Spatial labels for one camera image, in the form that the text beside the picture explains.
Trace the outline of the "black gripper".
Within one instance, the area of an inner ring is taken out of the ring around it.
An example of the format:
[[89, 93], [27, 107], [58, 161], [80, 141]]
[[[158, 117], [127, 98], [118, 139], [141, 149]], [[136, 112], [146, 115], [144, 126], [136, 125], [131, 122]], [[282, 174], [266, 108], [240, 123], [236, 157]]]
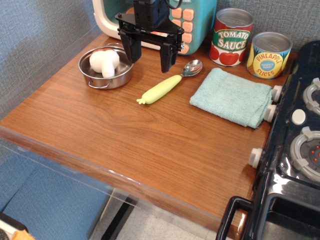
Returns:
[[174, 24], [170, 18], [170, 10], [182, 5], [170, 4], [169, 0], [134, 0], [133, 13], [118, 13], [118, 34], [128, 60], [134, 64], [142, 55], [141, 42], [160, 46], [161, 72], [167, 73], [176, 63], [178, 50], [182, 50], [184, 42], [182, 27]]

